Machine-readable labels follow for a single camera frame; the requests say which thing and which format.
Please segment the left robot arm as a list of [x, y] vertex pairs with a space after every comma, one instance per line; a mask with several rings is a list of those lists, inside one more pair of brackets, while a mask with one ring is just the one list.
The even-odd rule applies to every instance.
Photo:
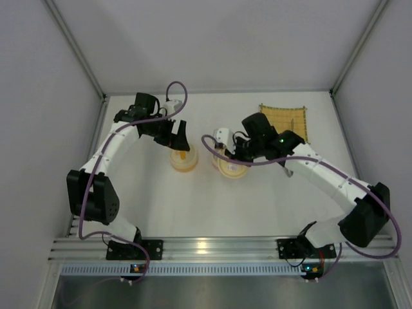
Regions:
[[78, 216], [78, 237], [85, 240], [95, 235], [85, 234], [86, 221], [99, 223], [99, 234], [113, 241], [132, 246], [141, 244], [138, 227], [119, 214], [120, 198], [111, 181], [129, 148], [143, 136], [175, 151], [189, 151], [186, 121], [175, 121], [186, 102], [167, 99], [164, 105], [153, 95], [137, 93], [134, 104], [120, 110], [113, 119], [107, 137], [95, 154], [79, 170], [71, 170], [66, 183], [70, 211]]

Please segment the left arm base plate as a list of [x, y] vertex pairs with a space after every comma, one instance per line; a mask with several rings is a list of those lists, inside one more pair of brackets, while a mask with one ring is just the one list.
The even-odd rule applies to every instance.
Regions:
[[[161, 239], [143, 239], [140, 246], [148, 253], [150, 260], [162, 260], [164, 241]], [[109, 241], [106, 250], [106, 260], [134, 261], [144, 260], [145, 254], [134, 245]]]

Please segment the steel food tongs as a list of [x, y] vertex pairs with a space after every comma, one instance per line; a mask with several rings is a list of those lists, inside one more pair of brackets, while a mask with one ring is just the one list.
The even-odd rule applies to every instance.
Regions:
[[[292, 118], [291, 121], [290, 121], [290, 130], [291, 130], [291, 131], [294, 131], [294, 119], [293, 119], [293, 118]], [[285, 171], [285, 174], [286, 174], [289, 178], [291, 178], [291, 177], [294, 175], [294, 172], [291, 171], [291, 170], [289, 170], [289, 169], [287, 169], [286, 167], [284, 168], [284, 171]]]

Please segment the cream lunch box lid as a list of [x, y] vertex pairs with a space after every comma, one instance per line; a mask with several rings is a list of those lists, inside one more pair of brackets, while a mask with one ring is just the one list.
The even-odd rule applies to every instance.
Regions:
[[172, 150], [169, 155], [171, 162], [195, 162], [199, 160], [198, 150], [194, 144], [190, 145], [190, 151]]

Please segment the orange lunch box bowl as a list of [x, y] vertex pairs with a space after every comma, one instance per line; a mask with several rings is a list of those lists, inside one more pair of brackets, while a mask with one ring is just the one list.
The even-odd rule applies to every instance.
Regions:
[[195, 169], [198, 162], [171, 162], [172, 167], [180, 173], [188, 173]]

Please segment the cream lid pink valve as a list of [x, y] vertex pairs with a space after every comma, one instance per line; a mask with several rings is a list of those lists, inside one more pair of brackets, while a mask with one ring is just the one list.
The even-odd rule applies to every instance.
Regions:
[[238, 179], [244, 177], [249, 170], [246, 165], [238, 165], [228, 161], [217, 159], [217, 166], [222, 175], [230, 179]]

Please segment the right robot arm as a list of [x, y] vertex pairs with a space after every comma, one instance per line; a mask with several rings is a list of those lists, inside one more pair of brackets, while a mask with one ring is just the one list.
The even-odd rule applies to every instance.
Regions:
[[281, 166], [306, 178], [343, 212], [338, 217], [309, 223], [297, 237], [303, 248], [343, 241], [365, 248], [388, 222], [382, 206], [390, 206], [390, 191], [383, 183], [370, 185], [345, 175], [293, 131], [277, 132], [262, 113], [245, 118], [242, 125], [243, 136], [229, 133], [224, 139], [229, 158], [249, 163], [257, 158], [286, 158]]

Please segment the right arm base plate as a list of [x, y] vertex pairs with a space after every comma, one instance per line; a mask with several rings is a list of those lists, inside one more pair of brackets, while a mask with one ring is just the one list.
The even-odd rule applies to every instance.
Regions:
[[315, 248], [306, 240], [281, 238], [276, 240], [280, 259], [333, 259], [337, 257], [335, 245], [329, 244]]

